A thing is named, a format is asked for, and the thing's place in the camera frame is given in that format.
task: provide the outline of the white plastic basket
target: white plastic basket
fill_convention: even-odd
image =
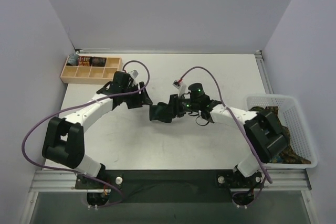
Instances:
[[[313,148],[312,139],[307,123],[303,117],[299,103],[293,97],[279,94],[251,94],[246,97],[247,109],[255,106],[265,108],[266,106],[279,107],[279,120],[283,126],[288,127],[290,132],[290,145],[296,154],[309,160],[311,164],[265,164],[268,168],[292,168],[304,169],[317,165],[317,156]]]

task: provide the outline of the white wall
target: white wall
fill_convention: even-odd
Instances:
[[[290,0],[50,0],[76,48],[254,53]]]
[[[309,170],[321,223],[336,220],[336,0],[292,0],[265,50],[275,92],[293,95],[308,119],[319,164]]]
[[[0,0],[0,222],[18,223],[35,167],[21,154],[26,132],[60,107],[65,86],[59,79],[73,51],[48,0]],[[41,159],[46,127],[28,140]]]

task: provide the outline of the wooden tray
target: wooden tray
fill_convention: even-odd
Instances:
[[[111,81],[113,79],[114,73],[121,70],[121,58],[104,56],[100,57],[106,58],[105,67],[67,66],[67,59],[60,76],[61,80],[64,83],[77,84],[105,84],[108,81]]]

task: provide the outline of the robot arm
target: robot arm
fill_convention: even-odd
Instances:
[[[173,85],[179,93],[170,96],[168,104],[163,102],[150,106],[150,120],[170,123],[175,117],[182,117],[186,112],[195,112],[209,123],[221,123],[238,128],[227,107],[220,101],[211,100],[204,93],[202,84],[194,83],[188,87],[190,98],[185,98],[181,89],[185,84],[175,81]],[[282,132],[275,115],[270,111],[245,111],[230,108],[244,130],[258,157],[268,163],[289,144],[287,135]],[[235,167],[244,177],[250,177],[260,169],[259,163],[251,153]]]
[[[105,166],[85,155],[84,133],[104,114],[114,110],[122,102],[126,102],[128,109],[151,105],[146,89],[140,93],[106,98],[112,94],[136,91],[144,86],[135,82],[138,73],[117,71],[113,81],[106,83],[89,102],[92,105],[66,115],[64,118],[54,117],[49,121],[42,155],[44,158],[63,164],[80,173],[88,174],[104,180]]]

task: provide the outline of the purple cable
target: purple cable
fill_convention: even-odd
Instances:
[[[207,70],[206,68],[203,68],[203,67],[200,67],[200,66],[196,66],[196,67],[192,67],[192,68],[189,69],[186,73],[184,73],[184,74],[181,76],[180,79],[182,80],[182,79],[183,79],[183,78],[184,78],[190,71],[192,71],[193,69],[196,69],[196,68],[203,69],[203,70],[206,71],[206,72],[212,77],[212,79],[214,80],[214,82],[215,82],[215,84],[216,84],[216,86],[217,86],[218,93],[219,93],[219,99],[220,99],[220,102],[221,102],[222,105],[225,106],[226,109],[230,112],[230,114],[231,114],[233,120],[235,121],[235,123],[237,124],[237,126],[238,126],[240,132],[241,132],[242,135],[244,136],[244,138],[245,138],[245,140],[246,140],[248,146],[250,147],[250,149],[251,149],[253,155],[254,155],[255,158],[257,159],[257,162],[258,162],[258,164],[259,164],[261,170],[262,170],[263,173],[265,174],[265,177],[266,177],[267,181],[268,181],[270,184],[272,184],[272,183],[273,183],[273,180],[272,180],[272,178],[269,176],[269,173],[267,172],[266,168],[264,168],[264,165],[263,165],[263,163],[261,162],[260,158],[258,157],[258,154],[257,154],[256,150],[253,148],[253,145],[252,145],[250,139],[248,139],[248,137],[247,137],[247,135],[246,135],[246,133],[245,133],[245,130],[244,130],[243,126],[239,123],[238,119],[236,118],[236,116],[234,115],[234,113],[232,112],[232,110],[231,110],[229,107],[227,107],[227,106],[225,105],[225,102],[224,102],[223,97],[222,97],[222,93],[221,93],[221,91],[220,91],[221,89],[219,88],[218,82],[217,82],[216,78],[213,76],[213,74],[210,73],[210,71]]]
[[[57,111],[49,116],[46,116],[45,118],[43,118],[41,121],[39,121],[37,124],[35,124],[29,131],[28,133],[25,135],[25,137],[23,138],[23,141],[22,141],[22,145],[21,145],[21,151],[22,151],[22,154],[24,156],[24,158],[30,162],[31,164],[35,165],[35,166],[38,166],[38,167],[41,167],[41,168],[46,168],[46,169],[52,169],[52,170],[61,170],[61,171],[66,171],[66,172],[72,172],[72,173],[77,173],[77,174],[80,174],[78,171],[76,170],[73,170],[73,169],[66,169],[66,168],[58,168],[58,167],[52,167],[52,166],[47,166],[47,165],[42,165],[42,164],[38,164],[36,163],[35,161],[33,161],[32,159],[30,159],[26,153],[26,150],[25,150],[25,145],[26,145],[26,142],[27,142],[27,139],[28,137],[32,134],[32,132],[37,128],[39,127],[42,123],[44,123],[45,121],[47,121],[48,119],[54,117],[54,116],[57,116],[58,114],[60,113],[63,113],[63,112],[67,112],[69,110],[75,110],[75,109],[79,109],[79,108],[83,108],[83,107],[87,107],[87,106],[90,106],[96,102],[99,102],[99,101],[102,101],[102,100],[105,100],[105,99],[108,99],[108,98],[113,98],[113,97],[121,97],[121,96],[124,96],[124,95],[131,95],[131,94],[136,94],[136,93],[139,93],[141,92],[142,90],[144,90],[148,83],[149,83],[149,80],[150,80],[150,73],[149,73],[149,70],[148,68],[146,67],[145,64],[143,64],[142,62],[138,61],[138,60],[131,60],[131,61],[128,61],[125,63],[125,65],[123,66],[123,70],[125,69],[125,67],[130,64],[130,63],[133,63],[133,62],[136,62],[136,63],[139,63],[140,65],[142,65],[146,72],[147,72],[147,82],[146,84],[139,90],[137,91],[132,91],[132,92],[128,92],[128,93],[120,93],[120,94],[111,94],[111,95],[108,95],[106,97],[102,97],[102,98],[99,98],[95,101],[92,101],[92,102],[88,102],[88,103],[85,103],[85,104],[82,104],[82,105],[78,105],[78,106],[73,106],[73,107],[70,107],[70,108],[66,108],[66,109],[63,109],[63,110],[60,110],[60,111]],[[94,181],[97,181],[99,183],[102,183],[110,188],[112,188],[113,190],[115,190],[118,194],[120,194],[122,197],[124,197],[123,193],[121,190],[117,189],[115,186],[105,182],[105,181],[102,181],[100,179],[97,179],[95,177],[92,177],[92,176],[89,176],[89,175],[86,175],[86,174],[81,174],[82,176],[86,177],[86,178],[89,178],[89,179],[92,179]],[[115,202],[112,202],[112,203],[109,203],[109,204],[106,204],[106,205],[103,205],[103,206],[100,206],[100,207],[109,207],[109,206],[112,206],[112,205],[116,205],[118,203],[120,203],[122,200],[118,200],[118,201],[115,201]]]
[[[249,204],[244,205],[244,206],[241,206],[241,205],[238,205],[237,203],[235,203],[234,200],[232,200],[232,202],[233,202],[234,204],[237,204],[240,208],[245,208],[245,207],[247,208],[247,207],[252,206],[252,205],[256,202],[256,200],[259,198],[259,195],[260,195],[261,191],[262,191],[263,188],[264,188],[265,181],[266,181],[266,180],[265,180],[265,178],[264,178],[263,181],[262,181],[262,183],[261,183],[261,188],[260,188],[260,190],[258,191],[257,195],[254,197],[254,199],[253,199]],[[232,194],[232,197],[236,196],[237,194],[243,194],[243,193],[245,193],[245,192],[244,192],[244,191],[238,191],[238,192],[236,192],[236,193],[233,193],[233,194]]]

